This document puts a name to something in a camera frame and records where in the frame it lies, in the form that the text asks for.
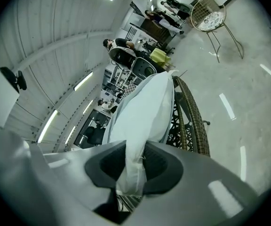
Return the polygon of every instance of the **concrete floor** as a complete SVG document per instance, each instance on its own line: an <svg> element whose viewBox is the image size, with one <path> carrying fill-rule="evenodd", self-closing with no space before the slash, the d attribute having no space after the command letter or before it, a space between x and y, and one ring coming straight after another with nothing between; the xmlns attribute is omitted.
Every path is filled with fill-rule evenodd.
<svg viewBox="0 0 271 226"><path fill-rule="evenodd" d="M260 194L271 187L271 23L257 0L233 0L226 24L244 47L243 60L225 28L216 33L220 63L208 36L194 28L174 38L170 56L178 75L187 70L181 78L211 121L211 157Z"/></svg>

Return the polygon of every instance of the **white cloth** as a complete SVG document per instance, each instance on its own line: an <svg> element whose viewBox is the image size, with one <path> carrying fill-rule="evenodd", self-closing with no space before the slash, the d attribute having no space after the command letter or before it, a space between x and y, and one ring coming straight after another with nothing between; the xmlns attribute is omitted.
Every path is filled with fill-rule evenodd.
<svg viewBox="0 0 271 226"><path fill-rule="evenodd" d="M167 28L172 37L181 31L180 29L175 28L174 26L170 25L170 23L164 18L160 20L159 24Z"/></svg>
<svg viewBox="0 0 271 226"><path fill-rule="evenodd" d="M163 72L147 80L120 103L103 138L103 143L126 140L126 166L117 181L120 195L142 195L146 182L142 159L146 141L164 143L170 130L174 96L172 77Z"/></svg>
<svg viewBox="0 0 271 226"><path fill-rule="evenodd" d="M112 109L114 107L114 104L111 104L110 102L107 102L107 103L103 103L101 105L101 107L106 110L106 111L109 111L110 109Z"/></svg>
<svg viewBox="0 0 271 226"><path fill-rule="evenodd" d="M213 12L205 17L198 28L202 31L210 31L218 28L224 21L223 12Z"/></svg>

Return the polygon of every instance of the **ceiling beam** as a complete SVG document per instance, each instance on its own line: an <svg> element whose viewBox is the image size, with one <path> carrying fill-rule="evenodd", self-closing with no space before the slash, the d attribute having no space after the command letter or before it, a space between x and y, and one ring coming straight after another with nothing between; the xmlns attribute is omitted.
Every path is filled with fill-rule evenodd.
<svg viewBox="0 0 271 226"><path fill-rule="evenodd" d="M39 50L37 50L33 54L29 55L26 59L24 59L20 63L16 64L14 66L12 72L14 74L16 74L17 71L19 71L19 70L23 71L26 67L28 67L29 65L34 63L39 58L43 57L47 53L49 53L49 52L51 52L51 51L53 51L53 50L55 50L55 49L57 49L57 48L59 48L59 47L61 47L63 45L74 43L76 41L83 40L83 39L92 38L92 37L95 37L95 36L109 35L109 34L112 34L112 33L113 33L112 31L89 32L89 33L73 35L73 36L70 36L70 37L55 41L55 42L50 43L49 45L47 45L47 46L45 46L43 48L40 48Z"/></svg>

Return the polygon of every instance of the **person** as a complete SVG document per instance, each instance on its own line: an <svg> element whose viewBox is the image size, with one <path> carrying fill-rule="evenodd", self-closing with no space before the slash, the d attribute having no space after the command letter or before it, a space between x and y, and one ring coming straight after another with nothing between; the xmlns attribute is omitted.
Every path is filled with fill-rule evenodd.
<svg viewBox="0 0 271 226"><path fill-rule="evenodd" d="M135 49L135 45L133 42L131 42L129 40L125 40L125 39L120 39L120 38L115 39L115 42L116 42L117 46L124 47L124 48L130 48L135 52L135 55L137 57L141 57L141 58L147 60L150 64L152 64L152 66L155 68L157 73L162 73L165 71L165 69L163 69L156 62L154 62L152 59L150 59L150 57L148 55L146 55L143 51L139 51L139 50ZM108 50L110 50L112 48L112 40L105 39L103 41L103 46L105 48L107 48Z"/></svg>
<svg viewBox="0 0 271 226"><path fill-rule="evenodd" d="M175 28L180 28L180 24L178 24L172 17L170 17L169 15L166 14L166 11L161 11L161 10L157 10L156 8L153 10L153 12L155 12L156 14L158 14L159 16L163 16L164 19L166 19L170 25L174 26Z"/></svg>
<svg viewBox="0 0 271 226"><path fill-rule="evenodd" d="M161 16L157 15L156 13L150 12L148 10L145 11L145 14L148 16L148 18L158 27L161 28L160 25L162 25L163 27L167 28L169 30L169 33L172 37L174 37L174 35L176 34L183 34L184 31L175 28L174 26L170 25L170 23L162 18Z"/></svg>
<svg viewBox="0 0 271 226"><path fill-rule="evenodd" d="M189 12L190 12L190 9L186 9L187 11L183 11L183 10L180 10L178 9L177 7L175 6L170 6L166 1L162 1L160 2L161 5L163 5L166 9L168 9L170 12L173 13L173 15L177 15L179 16L182 20L185 20L187 17L190 16Z"/></svg>
<svg viewBox="0 0 271 226"><path fill-rule="evenodd" d="M148 42L144 43L143 40L140 40L140 43L144 49L149 51L149 53L152 53L154 49L156 48L156 46L150 45Z"/></svg>
<svg viewBox="0 0 271 226"><path fill-rule="evenodd" d="M112 101L106 102L103 100L98 100L98 106L101 106L105 111L111 113L115 113L118 108Z"/></svg>
<svg viewBox="0 0 271 226"><path fill-rule="evenodd" d="M117 92L116 92L116 97L117 97L118 99L121 99L121 98L122 98L122 95L123 95L123 91L117 91Z"/></svg>
<svg viewBox="0 0 271 226"><path fill-rule="evenodd" d="M186 13L190 13L190 11L191 11L191 8L189 6L182 4L176 0L166 0L166 1L162 1L160 3L161 3L161 5L167 4L171 8L176 8L176 9L183 11L183 12L186 12Z"/></svg>
<svg viewBox="0 0 271 226"><path fill-rule="evenodd" d="M120 47L131 48L132 50L134 50L134 48L135 48L134 43L132 41L129 41L129 40L115 39L115 42L116 42L117 46L120 46ZM110 50L112 48L112 40L105 39L103 41L103 46L108 48L108 50Z"/></svg>
<svg viewBox="0 0 271 226"><path fill-rule="evenodd" d="M95 120L95 123L96 123L96 128L101 128L102 125L100 123L100 120Z"/></svg>

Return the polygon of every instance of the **chair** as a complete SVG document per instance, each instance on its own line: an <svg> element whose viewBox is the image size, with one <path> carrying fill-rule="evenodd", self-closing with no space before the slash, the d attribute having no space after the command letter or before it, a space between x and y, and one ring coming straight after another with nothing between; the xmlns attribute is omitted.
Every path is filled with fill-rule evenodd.
<svg viewBox="0 0 271 226"><path fill-rule="evenodd" d="M221 27L225 27L226 30L229 32L230 36L232 37L234 43L236 44L236 47L239 51L240 57L243 59L244 56L244 49L239 41L235 39L235 36L232 34L228 26L224 23L226 18L226 9L225 6L218 6L215 0L199 0L195 6L193 7L193 10L191 12L191 22L198 31L206 32L212 45L215 50L217 60L219 62L218 58L218 50L221 46L219 40L215 36L215 30ZM215 46L209 36L209 33L212 33L213 36L216 38L219 47L216 50Z"/></svg>

